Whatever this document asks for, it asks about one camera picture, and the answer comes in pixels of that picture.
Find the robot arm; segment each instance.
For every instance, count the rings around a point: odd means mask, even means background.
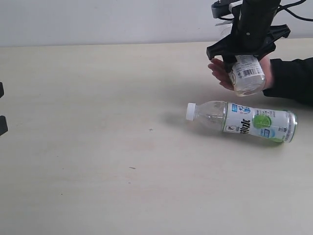
[[[235,55],[254,55],[261,60],[276,49],[275,41],[290,34],[288,26],[271,26],[281,0],[220,0],[212,5],[214,18],[232,14],[230,35],[207,48],[211,60],[221,55],[227,72],[237,62]]]
[[[0,98],[4,95],[3,85],[0,82]],[[5,116],[0,116],[0,136],[8,131]]]

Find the bottle label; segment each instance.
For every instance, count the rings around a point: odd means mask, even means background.
[[[233,85],[238,79],[245,79],[256,75],[264,75],[259,60],[253,55],[237,55],[237,62],[230,72]]]
[[[228,103],[224,132],[250,134],[276,142],[289,142],[295,125],[286,111],[253,109]]]

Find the white wall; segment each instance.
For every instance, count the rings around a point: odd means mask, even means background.
[[[283,0],[282,4],[296,0]],[[0,46],[212,41],[214,0],[0,0]],[[311,17],[313,1],[294,11]],[[313,36],[313,23],[279,13],[291,37]]]

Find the lying bottle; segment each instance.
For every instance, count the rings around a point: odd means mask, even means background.
[[[220,26],[221,38],[230,34],[232,24],[225,22]],[[237,62],[228,74],[237,96],[247,96],[261,92],[266,78],[259,60],[253,55],[237,55]]]
[[[298,121],[294,113],[255,109],[224,101],[189,103],[186,119],[227,133],[250,134],[275,142],[291,142]]]

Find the person's arm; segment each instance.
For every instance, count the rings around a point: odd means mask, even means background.
[[[274,82],[272,88],[263,91],[264,95],[313,106],[313,58],[270,62]]]

